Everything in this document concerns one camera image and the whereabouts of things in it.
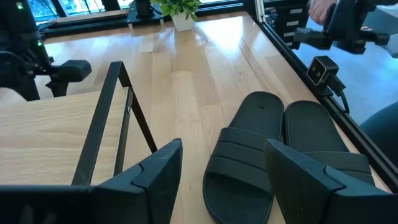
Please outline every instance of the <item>wood grain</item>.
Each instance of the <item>wood grain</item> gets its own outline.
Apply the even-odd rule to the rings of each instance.
[[[182,138],[175,224],[214,223],[203,203],[203,174],[221,128],[231,122],[247,94],[268,91],[285,106],[297,100],[316,101],[245,12],[200,18],[186,32],[177,32],[166,22],[135,27],[132,35],[128,29],[116,29],[49,39],[46,48],[57,63],[70,58],[91,63],[90,81],[71,86],[71,95],[100,88],[106,64],[123,60],[158,147]],[[0,102],[12,103],[10,96],[0,95]],[[341,130],[340,134],[350,151],[356,151]],[[132,116],[124,169],[149,154]],[[387,189],[377,175],[374,179],[379,188]],[[276,201],[269,223],[284,223]]]
[[[100,93],[0,108],[0,184],[71,184]],[[113,176],[127,89],[114,93],[92,184]]]

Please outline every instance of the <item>floor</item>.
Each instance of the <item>floor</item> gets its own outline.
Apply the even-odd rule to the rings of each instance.
[[[220,129],[232,120],[243,98],[268,91],[284,105],[315,97],[283,56],[245,12],[200,18],[191,31],[164,27],[107,30],[46,41],[56,64],[86,59],[92,74],[73,83],[68,94],[100,90],[109,64],[123,60],[132,85],[160,147],[173,138],[183,140],[183,168],[171,223],[214,223],[202,197],[202,178]],[[51,98],[37,79],[40,95]],[[21,99],[2,90],[2,104]],[[357,152],[338,129],[348,148]],[[149,155],[135,119],[131,119],[124,168]],[[385,189],[374,175],[376,185]],[[284,223],[274,202],[269,223]]]
[[[322,29],[311,19],[307,27]],[[368,44],[363,55],[352,55],[332,47],[318,50],[302,44],[294,53],[306,65],[317,55],[329,56],[339,66],[338,76],[346,85],[350,115],[358,123],[398,101],[398,59],[374,44]]]

